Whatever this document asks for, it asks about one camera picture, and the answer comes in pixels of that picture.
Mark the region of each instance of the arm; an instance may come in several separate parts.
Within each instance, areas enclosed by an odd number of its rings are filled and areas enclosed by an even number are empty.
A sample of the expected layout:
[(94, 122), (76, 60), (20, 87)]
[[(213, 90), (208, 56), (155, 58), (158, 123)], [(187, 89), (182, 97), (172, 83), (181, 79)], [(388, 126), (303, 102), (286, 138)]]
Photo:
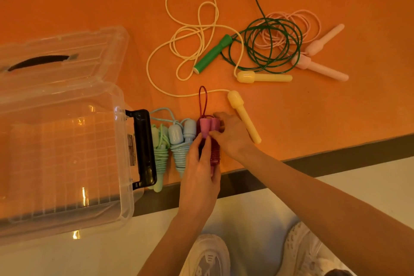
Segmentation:
[(414, 230), (353, 196), (266, 155), (236, 116), (215, 114), (221, 148), (275, 193), (358, 276), (409, 275)]
[(138, 276), (177, 276), (187, 255), (210, 217), (220, 191), (220, 170), (210, 176), (211, 138), (198, 158), (199, 134), (192, 143), (180, 187), (177, 215), (146, 260)]

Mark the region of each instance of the white floor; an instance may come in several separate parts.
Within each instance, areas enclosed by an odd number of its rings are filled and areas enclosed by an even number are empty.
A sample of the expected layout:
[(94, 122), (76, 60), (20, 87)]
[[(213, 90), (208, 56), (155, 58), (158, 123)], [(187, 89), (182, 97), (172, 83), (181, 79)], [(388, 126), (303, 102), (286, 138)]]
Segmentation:
[[(414, 157), (321, 177), (414, 228)], [(0, 248), (1, 275), (134, 276), (177, 210), (133, 218), (118, 231)], [(232, 274), (272, 276), (294, 214), (269, 190), (218, 200), (204, 232), (228, 245)]]

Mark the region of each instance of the shoe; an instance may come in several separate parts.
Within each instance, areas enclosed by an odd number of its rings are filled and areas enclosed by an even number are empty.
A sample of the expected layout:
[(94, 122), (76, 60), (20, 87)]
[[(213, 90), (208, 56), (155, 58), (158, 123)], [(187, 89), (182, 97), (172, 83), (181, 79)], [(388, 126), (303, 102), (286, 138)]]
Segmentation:
[(216, 235), (200, 235), (180, 276), (230, 276), (230, 255), (225, 242)]
[(324, 276), (334, 269), (349, 269), (302, 222), (287, 234), (277, 276)]

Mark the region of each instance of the mint green handle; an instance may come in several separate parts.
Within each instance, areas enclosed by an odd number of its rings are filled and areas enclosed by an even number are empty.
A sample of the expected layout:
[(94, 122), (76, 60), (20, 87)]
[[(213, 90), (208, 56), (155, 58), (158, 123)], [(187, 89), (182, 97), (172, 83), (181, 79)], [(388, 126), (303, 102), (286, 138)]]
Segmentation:
[(193, 70), (196, 74), (200, 74), (219, 54), (220, 52), (229, 46), (233, 42), (233, 39), (229, 34), (226, 34), (220, 41), (220, 43), (214, 46), (200, 61), (194, 66)]

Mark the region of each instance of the clear plastic box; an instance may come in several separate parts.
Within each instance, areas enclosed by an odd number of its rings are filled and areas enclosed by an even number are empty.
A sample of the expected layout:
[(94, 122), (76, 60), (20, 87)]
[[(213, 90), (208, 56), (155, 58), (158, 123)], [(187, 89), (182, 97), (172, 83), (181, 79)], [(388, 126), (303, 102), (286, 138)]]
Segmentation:
[(0, 245), (132, 216), (127, 45), (113, 27), (0, 48)]

